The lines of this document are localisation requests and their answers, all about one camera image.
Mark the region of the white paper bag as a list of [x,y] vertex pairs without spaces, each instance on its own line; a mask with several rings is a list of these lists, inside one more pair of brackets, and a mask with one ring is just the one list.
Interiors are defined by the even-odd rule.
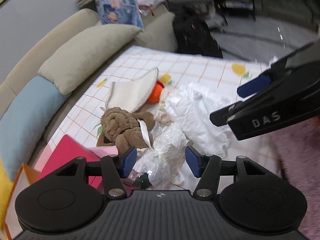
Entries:
[[234,102],[231,96],[217,88],[191,82],[169,93],[164,110],[200,154],[214,154],[225,160],[235,160],[231,129],[228,126],[217,127],[209,118],[214,111]]

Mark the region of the clear plastic bundle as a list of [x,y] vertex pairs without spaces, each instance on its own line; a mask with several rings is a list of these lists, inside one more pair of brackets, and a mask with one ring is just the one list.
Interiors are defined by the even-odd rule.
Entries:
[[177,123],[157,129],[156,135],[146,148],[137,150],[137,161],[130,173],[132,180],[147,175],[153,187],[174,184],[181,186],[184,175],[180,168],[185,161],[184,150],[189,144]]

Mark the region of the orange crochet ball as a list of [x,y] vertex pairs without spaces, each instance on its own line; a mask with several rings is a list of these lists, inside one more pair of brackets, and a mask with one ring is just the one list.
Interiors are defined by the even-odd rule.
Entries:
[[154,86],[154,89],[148,98],[148,102],[158,103],[160,100],[160,96],[163,88],[164,88],[164,84],[161,81],[157,80],[156,85]]

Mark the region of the lemon print checked blanket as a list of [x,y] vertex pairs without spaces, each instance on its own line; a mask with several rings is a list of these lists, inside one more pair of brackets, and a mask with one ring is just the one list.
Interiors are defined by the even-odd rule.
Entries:
[[[182,55],[175,53],[165,53],[133,46],[117,57],[110,66],[99,74],[94,81],[89,81],[90,85],[85,92],[80,92],[81,97],[77,102],[72,103],[76,96],[76,91],[65,103],[71,103],[72,108],[67,106],[61,112],[58,120],[61,124],[55,124],[53,131],[48,133],[48,144],[38,156],[34,169],[42,171],[46,162],[49,160],[53,150],[56,148],[62,137],[67,134],[82,146],[87,148],[96,145],[98,118],[103,114],[101,107],[105,106],[107,94],[113,82],[125,82],[143,76],[147,70],[157,67],[159,77],[165,74],[171,76],[168,81],[173,87],[186,85],[190,82],[199,83],[211,90],[217,89],[222,95],[230,96],[233,100],[239,99],[236,96],[236,88],[246,83],[250,78],[240,77],[232,71],[234,62],[209,58],[197,55]],[[237,141],[234,135],[228,134],[231,139],[231,147],[227,150],[226,160],[235,160],[238,155],[246,155],[256,163],[265,167],[269,171],[281,177],[280,161],[272,149],[267,135],[255,137],[253,139]],[[177,176],[182,176],[180,183]],[[157,186],[156,189],[169,190],[194,190],[199,179],[193,177],[190,168],[184,162],[182,168],[178,170],[178,175],[173,183]]]

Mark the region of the brown knotted plush toy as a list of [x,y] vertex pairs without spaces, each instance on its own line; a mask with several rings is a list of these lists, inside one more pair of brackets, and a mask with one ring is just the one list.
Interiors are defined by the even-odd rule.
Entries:
[[155,125],[152,113],[130,113],[119,107],[107,109],[100,119],[102,130],[97,146],[116,146],[119,155],[123,155],[131,147],[147,148],[138,120],[145,122],[148,136],[152,139],[150,132]]

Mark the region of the purple fluffy rug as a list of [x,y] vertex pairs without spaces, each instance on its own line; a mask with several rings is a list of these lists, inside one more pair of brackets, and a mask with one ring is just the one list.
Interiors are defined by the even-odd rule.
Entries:
[[285,178],[308,203],[299,230],[308,239],[319,239],[319,117],[272,132],[270,137]]

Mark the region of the cream knitted item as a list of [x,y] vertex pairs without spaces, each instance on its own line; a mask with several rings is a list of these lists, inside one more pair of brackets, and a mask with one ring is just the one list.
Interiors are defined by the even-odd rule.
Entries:
[[165,111],[165,100],[170,93],[175,92],[176,90],[177,88],[169,86],[163,88],[163,90],[161,91],[159,102],[157,103],[157,107],[153,115],[153,119],[156,122],[159,122],[160,124],[164,125],[169,125],[172,123],[171,119]]

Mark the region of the black backpack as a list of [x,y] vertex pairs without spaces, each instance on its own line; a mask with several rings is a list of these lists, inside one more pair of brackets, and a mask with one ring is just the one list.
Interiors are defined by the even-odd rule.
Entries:
[[212,37],[207,23],[196,11],[183,6],[172,23],[180,54],[223,58],[222,50]]

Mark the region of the orange cardboard box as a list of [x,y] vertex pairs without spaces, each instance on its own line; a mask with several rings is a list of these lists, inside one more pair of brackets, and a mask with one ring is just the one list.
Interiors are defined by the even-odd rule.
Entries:
[[17,176],[14,180],[12,191],[9,197],[9,201],[5,210],[3,228],[4,228],[4,239],[14,239],[23,230],[19,224],[15,202],[17,196],[27,187],[37,181],[40,172],[33,169],[31,166],[22,164]]

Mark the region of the light blue cushion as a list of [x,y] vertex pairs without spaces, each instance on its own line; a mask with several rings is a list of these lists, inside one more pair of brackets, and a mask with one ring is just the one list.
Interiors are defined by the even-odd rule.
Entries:
[[14,98],[1,119],[1,160],[11,181],[20,166],[28,163],[48,123],[69,96],[36,76]]

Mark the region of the beige sofa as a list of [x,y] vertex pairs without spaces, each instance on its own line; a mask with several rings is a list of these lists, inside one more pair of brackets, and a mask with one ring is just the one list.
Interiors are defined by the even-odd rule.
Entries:
[[[172,23],[175,15],[164,5],[155,10],[155,15],[143,17],[144,30],[129,43],[155,50],[175,52],[177,42]],[[101,25],[99,14],[91,9],[82,9],[57,25],[18,61],[1,84],[1,115],[23,87],[37,75],[39,68],[64,43],[81,31]]]

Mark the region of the yellow cushion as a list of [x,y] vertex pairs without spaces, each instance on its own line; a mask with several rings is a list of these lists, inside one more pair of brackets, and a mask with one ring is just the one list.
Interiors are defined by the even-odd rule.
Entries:
[[11,194],[13,182],[8,178],[2,162],[0,162],[0,219],[1,229],[3,228],[3,220],[7,209],[7,204]]

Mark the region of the beige cushion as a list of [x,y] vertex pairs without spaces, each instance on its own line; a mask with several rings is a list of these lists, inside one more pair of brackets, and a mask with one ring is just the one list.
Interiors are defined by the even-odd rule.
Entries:
[[52,82],[61,94],[69,94],[141,31],[127,24],[87,28],[46,60],[38,74]]

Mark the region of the blue anime print pillow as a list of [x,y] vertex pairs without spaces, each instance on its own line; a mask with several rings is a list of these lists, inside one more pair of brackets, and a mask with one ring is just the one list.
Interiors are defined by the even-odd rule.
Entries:
[[102,25],[127,24],[144,28],[137,0],[95,0]]

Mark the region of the cream drawstring pouch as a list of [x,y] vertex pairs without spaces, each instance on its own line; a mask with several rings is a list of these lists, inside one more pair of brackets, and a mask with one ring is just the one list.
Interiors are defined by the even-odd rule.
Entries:
[[158,80],[158,68],[134,80],[112,82],[105,99],[105,108],[120,107],[130,113],[139,110],[148,100]]

